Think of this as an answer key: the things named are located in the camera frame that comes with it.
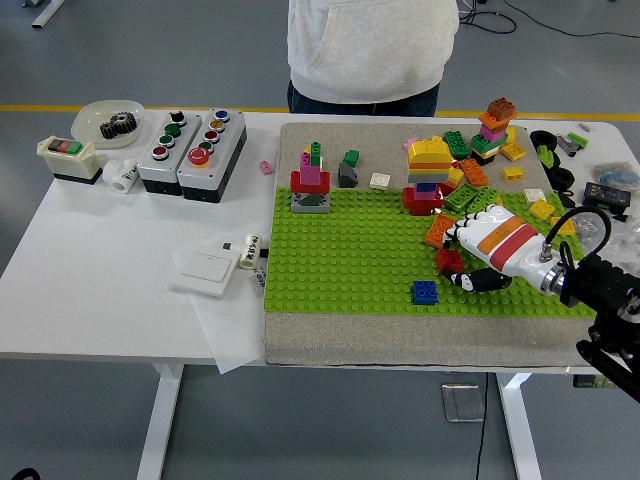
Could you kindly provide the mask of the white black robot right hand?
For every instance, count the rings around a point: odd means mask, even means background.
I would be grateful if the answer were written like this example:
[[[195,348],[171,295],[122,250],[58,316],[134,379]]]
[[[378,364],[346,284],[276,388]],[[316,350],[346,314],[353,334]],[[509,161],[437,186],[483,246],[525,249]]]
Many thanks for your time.
[[[500,205],[457,220],[445,233],[445,243],[457,243],[486,267],[457,273],[449,265],[441,274],[457,287],[473,293],[505,289],[519,277],[537,291],[559,293],[564,268],[551,241]]]

